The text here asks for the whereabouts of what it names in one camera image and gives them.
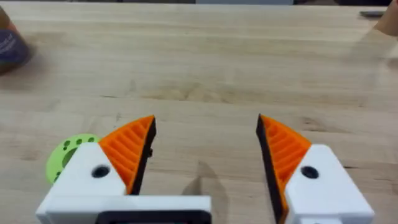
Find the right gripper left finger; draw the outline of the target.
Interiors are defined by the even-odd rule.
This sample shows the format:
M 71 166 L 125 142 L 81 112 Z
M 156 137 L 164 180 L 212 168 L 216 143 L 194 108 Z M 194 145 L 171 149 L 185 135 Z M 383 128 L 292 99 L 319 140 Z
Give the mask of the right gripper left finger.
M 58 179 L 81 144 L 96 142 L 124 182 L 126 193 L 138 195 L 156 132 L 155 116 L 150 115 L 131 121 L 103 138 L 86 133 L 66 138 L 49 156 L 49 182 Z

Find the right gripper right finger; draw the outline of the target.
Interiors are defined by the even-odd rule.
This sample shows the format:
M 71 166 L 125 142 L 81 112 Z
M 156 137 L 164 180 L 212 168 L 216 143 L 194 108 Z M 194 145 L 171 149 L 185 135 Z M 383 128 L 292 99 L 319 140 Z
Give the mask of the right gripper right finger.
M 276 224 L 371 224 L 374 210 L 332 149 L 260 114 L 256 135 Z

